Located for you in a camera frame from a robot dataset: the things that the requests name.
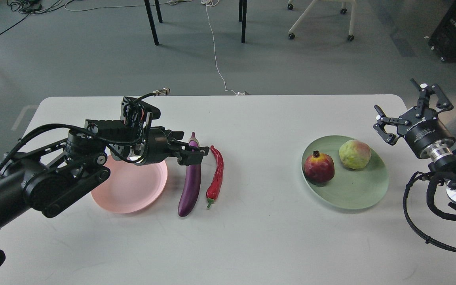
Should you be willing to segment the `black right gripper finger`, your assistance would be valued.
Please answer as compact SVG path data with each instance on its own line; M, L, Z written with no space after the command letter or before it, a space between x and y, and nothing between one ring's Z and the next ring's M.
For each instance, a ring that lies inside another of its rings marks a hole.
M401 135L395 135L393 133L388 133L386 132L385 127L387 125L395 126L398 128L399 125L407 125L407 121L402 118L391 118L387 117L385 112L375 104L374 109L378 113L376 116L376 123L373 125L374 130L378 133L380 137L382 137L383 141L389 145L395 145L398 141L398 139L401 137Z
M416 106L412 108L415 117L437 117L441 112L447 112L454 109L454 105L450 102L439 85L420 85L415 79L410 79L410 81L420 93ZM437 102L432 106L430 105L430 99L433 95L437 97Z

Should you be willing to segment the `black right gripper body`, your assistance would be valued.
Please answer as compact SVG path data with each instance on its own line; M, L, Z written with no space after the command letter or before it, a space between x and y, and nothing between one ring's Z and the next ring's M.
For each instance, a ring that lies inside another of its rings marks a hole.
M397 132L405 139L418 159L429 158L426 148L438 141L446 144L447 147L454 145L456 139L438 119L435 109L423 108L421 115L417 116L417 113L418 108L410 108L400 115L399 119L403 119L408 124L400 125Z

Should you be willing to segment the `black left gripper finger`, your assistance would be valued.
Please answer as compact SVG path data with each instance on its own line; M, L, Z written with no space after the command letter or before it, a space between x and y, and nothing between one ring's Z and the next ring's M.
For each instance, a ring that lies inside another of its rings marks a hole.
M188 147L175 151L177 162L182 166L200 165L203 158L208 155L210 148L208 147Z
M167 130L167 146L168 148L188 148L188 142L181 141L184 137L183 131Z

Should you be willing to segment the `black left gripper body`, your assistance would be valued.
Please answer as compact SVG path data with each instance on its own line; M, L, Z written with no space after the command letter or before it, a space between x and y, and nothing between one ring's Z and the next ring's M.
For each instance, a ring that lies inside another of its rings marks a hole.
M152 127L146 140L144 157L135 163L137 166L160 163L168 157L175 157L178 148L168 148L167 129Z

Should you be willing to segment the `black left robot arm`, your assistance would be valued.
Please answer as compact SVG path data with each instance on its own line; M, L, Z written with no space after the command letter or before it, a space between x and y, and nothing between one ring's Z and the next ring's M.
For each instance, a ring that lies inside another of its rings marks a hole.
M156 90L121 100L118 120L86 120L85 126L46 124L22 137L0 161L0 229L29 209L54 218L105 182L111 157L137 166L175 157L199 165L208 147L182 141L184 132L152 126L161 112L144 100L170 93ZM0 250L0 267L6 255Z

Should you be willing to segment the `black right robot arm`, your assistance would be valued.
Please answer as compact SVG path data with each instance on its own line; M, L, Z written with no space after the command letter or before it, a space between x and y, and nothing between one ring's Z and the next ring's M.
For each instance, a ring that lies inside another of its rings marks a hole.
M418 159L431 159L427 173L416 172L407 182L403 194L403 212L410 228L428 245L456 253L456 247L440 242L425 234L411 220L407 200L417 181L427 181L426 204L432 213L444 220L456 221L456 142L455 137L440 121L439 114L450 111L454 105L439 85L413 85L419 91L415 106L396 118L388 117L380 106L373 128L389 145L395 145L400 138Z

